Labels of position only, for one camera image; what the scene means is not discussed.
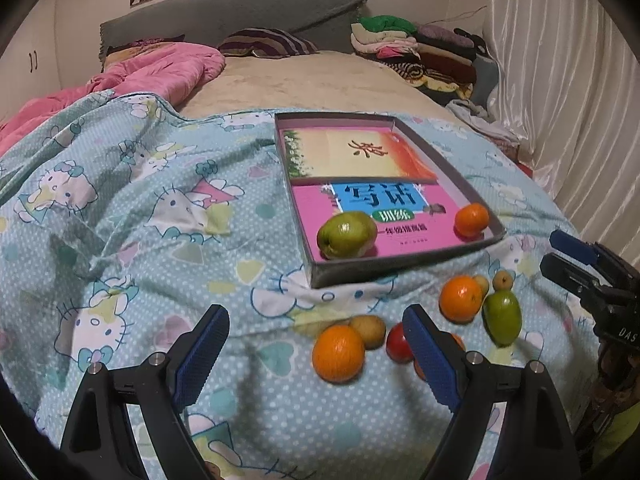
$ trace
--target stack of clothes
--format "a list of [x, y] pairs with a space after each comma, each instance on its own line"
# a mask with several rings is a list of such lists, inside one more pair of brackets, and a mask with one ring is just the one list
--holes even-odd
[[437, 25], [419, 25], [414, 37], [428, 77], [419, 90], [442, 106], [469, 99], [476, 83], [474, 40]]
[[[373, 16], [351, 24], [351, 44], [358, 56], [390, 67], [517, 162], [520, 142], [516, 135], [478, 102], [470, 101], [476, 82], [477, 93], [484, 87], [485, 95], [497, 82], [497, 67], [480, 36], [461, 28], [448, 30], [432, 24], [414, 25], [396, 16]], [[485, 104], [486, 98], [480, 101]]]
[[476, 41], [436, 25], [419, 25], [396, 16], [360, 18], [351, 25], [356, 54], [382, 63], [442, 106], [469, 99], [476, 82]]

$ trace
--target white cabinet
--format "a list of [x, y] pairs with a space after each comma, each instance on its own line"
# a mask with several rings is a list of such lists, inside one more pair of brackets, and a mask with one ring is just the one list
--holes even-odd
[[40, 0], [0, 57], [0, 123], [34, 97], [60, 90], [56, 0]]

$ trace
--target striped pillow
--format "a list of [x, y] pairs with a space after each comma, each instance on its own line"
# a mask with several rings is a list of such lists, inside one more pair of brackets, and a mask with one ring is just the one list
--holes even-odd
[[218, 50], [224, 56], [248, 56], [265, 59], [280, 59], [290, 56], [314, 54], [316, 46], [300, 40], [279, 28], [244, 28], [227, 37]]

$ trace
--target beige mattress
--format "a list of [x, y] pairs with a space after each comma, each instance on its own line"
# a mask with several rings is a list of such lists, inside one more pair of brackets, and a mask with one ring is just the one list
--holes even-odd
[[330, 51], [286, 59], [229, 57], [222, 74], [194, 90], [178, 111], [195, 119], [248, 108], [288, 107], [399, 112], [461, 124], [390, 68]]

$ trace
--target blue gripper pad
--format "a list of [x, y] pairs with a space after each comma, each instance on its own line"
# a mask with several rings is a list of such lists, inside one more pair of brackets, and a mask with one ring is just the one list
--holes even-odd
[[407, 307], [402, 326], [436, 400], [455, 412], [464, 394], [459, 391], [460, 378], [466, 377], [462, 363], [464, 351], [452, 336], [434, 325], [419, 304]]
[[598, 255], [589, 244], [572, 237], [560, 229], [556, 229], [551, 233], [549, 243], [555, 250], [571, 256], [574, 260], [578, 260], [585, 265], [594, 266], [598, 262]]
[[228, 335], [228, 312], [211, 305], [196, 327], [182, 334], [167, 352], [166, 384], [178, 413], [198, 400]]

